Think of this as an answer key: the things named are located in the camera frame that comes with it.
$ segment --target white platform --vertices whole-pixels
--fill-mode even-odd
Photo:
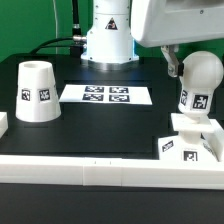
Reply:
[[[215,132],[207,116],[199,119],[199,122],[189,119],[184,114],[171,114],[173,129],[178,131],[176,136],[159,138],[159,159],[162,161],[186,161],[186,162],[217,162],[216,153],[207,139],[202,139],[201,134]]]
[[[222,161],[224,131],[211,123],[215,131],[208,142]],[[2,155],[0,183],[224,189],[224,164]]]

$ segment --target green background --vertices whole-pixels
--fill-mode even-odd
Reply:
[[[71,0],[56,0],[59,36],[71,36]],[[86,34],[92,25],[93,0],[79,0],[80,24]],[[0,61],[14,53],[28,53],[39,44],[56,37],[53,0],[0,0]],[[208,50],[223,55],[223,40],[212,40],[180,45],[178,57],[186,57],[197,50]],[[55,50],[41,50],[55,53]],[[58,53],[68,54],[68,49]],[[159,48],[136,46],[139,56],[161,57]]]

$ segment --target white cup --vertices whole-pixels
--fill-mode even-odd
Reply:
[[[52,64],[27,61],[19,64],[16,117],[46,122],[61,115]]]

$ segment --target paper sheet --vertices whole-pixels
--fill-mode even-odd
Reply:
[[[60,102],[152,105],[147,87],[66,85]]]

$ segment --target black tabletop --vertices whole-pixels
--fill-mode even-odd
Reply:
[[[18,65],[53,64],[60,96],[66,84],[144,86],[153,105],[61,103],[53,121],[28,123],[15,117]],[[175,135],[170,113],[178,112],[180,83],[167,75],[164,59],[147,58],[134,69],[100,71],[65,55],[12,55],[0,63],[0,111],[9,129],[0,154],[158,159],[157,141]],[[223,83],[210,118],[224,120]],[[222,223],[224,192],[0,184],[1,223]]]

